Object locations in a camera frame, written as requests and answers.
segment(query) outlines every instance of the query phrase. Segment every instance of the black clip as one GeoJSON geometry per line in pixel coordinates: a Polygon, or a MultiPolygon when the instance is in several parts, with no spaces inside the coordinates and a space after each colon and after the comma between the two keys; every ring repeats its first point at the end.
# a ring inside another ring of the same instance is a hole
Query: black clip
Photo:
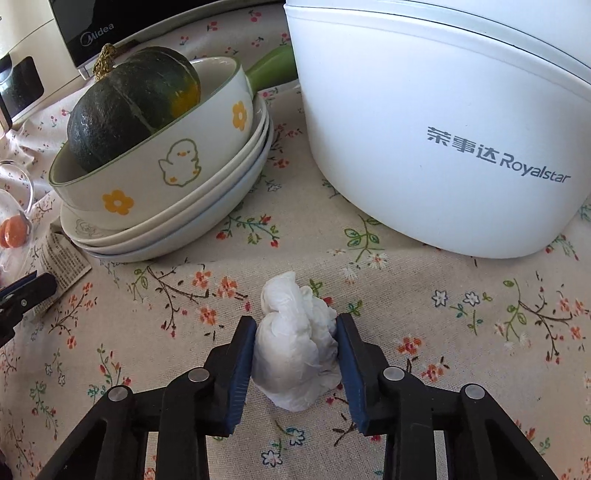
{"type": "Polygon", "coordinates": [[[57,291],[56,278],[33,272],[0,290],[0,346],[14,337],[14,327],[29,310],[47,300],[57,291]]]}
{"type": "Polygon", "coordinates": [[[37,480],[141,480],[149,432],[158,432],[156,478],[209,480],[205,436],[228,437],[240,423],[255,332],[254,319],[242,317],[230,344],[167,387],[107,390],[37,480]]]}
{"type": "Polygon", "coordinates": [[[435,430],[444,431],[449,480],[557,480],[480,385],[459,393],[424,385],[365,343],[353,318],[337,318],[349,412],[361,433],[387,435],[384,480],[436,480],[435,430]]]}

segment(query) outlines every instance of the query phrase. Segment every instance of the metal screw head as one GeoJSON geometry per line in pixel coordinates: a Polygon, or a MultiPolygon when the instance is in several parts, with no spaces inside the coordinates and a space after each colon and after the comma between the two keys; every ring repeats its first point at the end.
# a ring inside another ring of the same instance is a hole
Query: metal screw head
{"type": "Polygon", "coordinates": [[[397,382],[404,378],[404,370],[398,367],[388,367],[384,369],[384,376],[387,380],[391,380],[392,382],[397,382]]]}
{"type": "Polygon", "coordinates": [[[125,387],[115,387],[109,390],[109,400],[121,401],[127,398],[127,389],[125,387]]]}
{"type": "Polygon", "coordinates": [[[191,382],[205,382],[209,378],[209,372],[204,368],[193,368],[189,372],[189,380],[191,382]]]}
{"type": "Polygon", "coordinates": [[[466,395],[468,395],[468,397],[472,400],[483,399],[484,393],[484,388],[482,388],[480,385],[472,384],[466,387],[466,395]]]}

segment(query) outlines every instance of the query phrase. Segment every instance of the white plate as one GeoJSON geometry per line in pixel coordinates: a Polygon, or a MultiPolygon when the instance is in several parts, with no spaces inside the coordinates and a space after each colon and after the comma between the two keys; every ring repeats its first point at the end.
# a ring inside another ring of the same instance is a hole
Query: white plate
{"type": "Polygon", "coordinates": [[[225,178],[233,174],[238,168],[242,167],[241,163],[243,163],[251,153],[261,136],[264,136],[263,129],[267,121],[267,116],[267,105],[259,96],[257,96],[254,100],[252,134],[244,147],[242,147],[230,162],[222,167],[198,189],[193,190],[186,197],[183,197],[177,203],[171,205],[166,210],[163,210],[152,218],[149,218],[145,222],[139,223],[138,225],[123,231],[106,230],[86,222],[70,209],[67,209],[68,211],[65,211],[61,220],[61,226],[64,229],[64,232],[72,239],[72,241],[83,244],[84,246],[90,245],[93,247],[106,247],[109,245],[120,244],[132,238],[139,237],[143,233],[149,232],[175,215],[178,215],[192,203],[211,192],[217,185],[224,181],[225,178]]]}
{"type": "Polygon", "coordinates": [[[261,154],[263,146],[265,145],[265,140],[267,137],[267,131],[269,128],[269,119],[270,117],[267,116],[267,120],[265,121],[265,126],[263,127],[263,135],[259,138],[256,142],[254,148],[249,152],[246,156],[244,161],[240,163],[238,168],[234,170],[230,175],[228,175],[225,179],[223,179],[216,187],[212,189],[211,192],[201,197],[196,202],[189,205],[186,209],[184,209],[179,214],[173,216],[172,218],[166,220],[164,223],[157,225],[156,227],[152,228],[151,230],[142,233],[139,236],[126,240],[124,242],[118,243],[116,245],[108,245],[106,247],[89,247],[88,245],[82,244],[77,242],[76,240],[72,240],[77,246],[83,248],[88,252],[94,252],[103,255],[119,255],[124,254],[127,252],[132,252],[134,250],[138,250],[143,247],[147,247],[148,245],[153,244],[155,241],[164,238],[167,235],[173,233],[179,227],[185,225],[187,222],[194,219],[200,213],[203,213],[205,210],[210,208],[214,203],[216,203],[222,196],[224,196],[229,190],[231,190],[234,185],[246,174],[246,172],[252,167],[254,162],[257,160],[258,156],[261,154]]]}
{"type": "Polygon", "coordinates": [[[133,252],[121,255],[100,255],[95,252],[88,252],[88,254],[91,257],[100,258],[101,260],[110,262],[141,262],[169,254],[206,234],[219,222],[224,220],[234,208],[236,208],[236,205],[242,201],[248,191],[255,184],[258,176],[261,174],[261,170],[267,162],[267,156],[271,150],[271,144],[273,143],[273,132],[273,123],[271,120],[267,135],[267,143],[252,168],[236,185],[234,185],[232,190],[227,192],[221,199],[197,218],[194,218],[171,235],[166,236],[148,247],[133,252]]]}

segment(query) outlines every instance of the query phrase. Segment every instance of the tablecloth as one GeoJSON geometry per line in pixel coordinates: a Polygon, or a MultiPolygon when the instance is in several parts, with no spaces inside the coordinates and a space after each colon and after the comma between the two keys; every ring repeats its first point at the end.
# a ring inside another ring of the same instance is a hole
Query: tablecloth
{"type": "MultiPolygon", "coordinates": [[[[248,67],[289,41],[274,4],[198,21],[149,43],[189,58],[237,56],[248,67]]],[[[319,48],[339,48],[339,41],[319,48]]],[[[36,222],[59,214],[44,180],[81,94],[35,114],[0,145],[35,178],[36,222]]],[[[591,202],[529,257],[441,251],[381,225],[322,176],[297,85],[262,95],[276,140],[233,213],[154,261],[89,258],[91,272],[0,349],[0,447],[15,476],[35,477],[112,385],[157,388],[202,365],[212,347],[229,342],[241,315],[262,317],[265,281],[294,270],[301,285],[351,313],[391,365],[450,390],[479,383],[561,480],[591,479],[591,202]]],[[[445,212],[433,205],[425,214],[445,212]]],[[[486,212],[467,207],[465,221],[480,215],[486,212]]],[[[251,383],[235,434],[207,440],[213,479],[379,478],[384,446],[385,438],[356,431],[342,386],[289,413],[251,383]]],[[[146,480],[154,479],[154,454],[153,436],[146,480]]],[[[441,449],[438,459],[443,466],[441,449]]]]}

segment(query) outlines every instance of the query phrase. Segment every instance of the white tissue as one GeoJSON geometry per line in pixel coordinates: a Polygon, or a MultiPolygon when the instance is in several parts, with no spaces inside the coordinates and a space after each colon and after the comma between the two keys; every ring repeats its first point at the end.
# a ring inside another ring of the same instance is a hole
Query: white tissue
{"type": "Polygon", "coordinates": [[[336,311],[310,287],[298,287],[295,272],[265,283],[261,307],[252,380],[278,407],[305,410],[340,383],[336,311]]]}

